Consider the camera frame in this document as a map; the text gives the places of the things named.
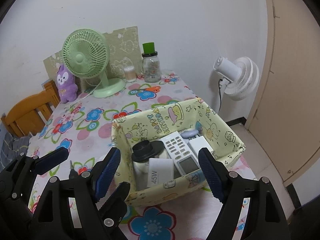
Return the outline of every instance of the wooden chair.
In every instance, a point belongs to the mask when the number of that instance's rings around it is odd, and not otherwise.
[[[44,84],[44,91],[32,95],[17,103],[8,113],[3,115],[1,121],[9,133],[18,137],[26,136],[30,132],[33,135],[41,132],[45,126],[38,111],[48,120],[52,114],[49,103],[56,108],[60,102],[58,89],[54,81]]]

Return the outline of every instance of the tile floor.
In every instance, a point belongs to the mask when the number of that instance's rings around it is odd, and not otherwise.
[[[231,126],[232,130],[244,142],[246,150],[243,153],[251,170],[256,175],[257,179],[265,176],[268,177],[276,190],[284,214],[288,219],[294,210],[291,198],[283,185],[280,174],[269,159],[266,152],[262,149],[253,135],[243,127],[241,124]]]

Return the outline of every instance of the floral tablecloth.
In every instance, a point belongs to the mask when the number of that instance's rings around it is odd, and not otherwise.
[[[113,119],[196,97],[173,72],[164,74],[160,82],[152,84],[145,83],[143,76],[140,76],[136,82],[127,83],[123,90],[107,98],[87,95],[85,92],[76,102],[59,104],[42,132],[30,140],[28,156],[41,157],[61,146],[70,153],[67,161],[36,178],[29,201],[32,212],[51,176],[58,176],[61,180],[68,179],[70,167],[80,174],[90,170],[106,156],[113,146]],[[254,178],[243,156],[230,170],[238,172],[244,178]],[[98,207],[115,188],[113,181]],[[244,199],[234,239],[241,237],[248,202],[248,199]],[[207,186],[161,205],[144,208],[128,206],[120,228],[129,240],[201,240],[209,234],[221,206]],[[70,199],[70,208],[74,225],[80,227],[74,199]]]

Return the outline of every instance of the metal screw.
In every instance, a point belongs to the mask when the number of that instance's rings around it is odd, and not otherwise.
[[[106,227],[111,227],[114,225],[114,221],[111,218],[106,218],[103,223]]]
[[[56,176],[51,177],[51,178],[49,179],[49,182],[51,182],[51,183],[55,183],[56,181],[57,181],[57,177],[56,177]]]
[[[238,173],[236,173],[235,171],[230,171],[229,176],[232,178],[236,178],[236,177],[238,177]]]
[[[90,172],[89,172],[89,171],[82,172],[82,173],[81,173],[81,176],[82,176],[83,178],[87,178],[87,177],[90,176]]]
[[[267,177],[262,177],[262,181],[264,183],[269,183],[270,182],[270,180]]]

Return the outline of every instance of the wooden door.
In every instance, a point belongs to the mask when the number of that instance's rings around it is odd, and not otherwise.
[[[294,174],[301,175],[301,170],[318,158],[315,153],[320,147],[320,27],[302,0],[273,2],[272,63],[249,131],[286,185],[295,178]]]

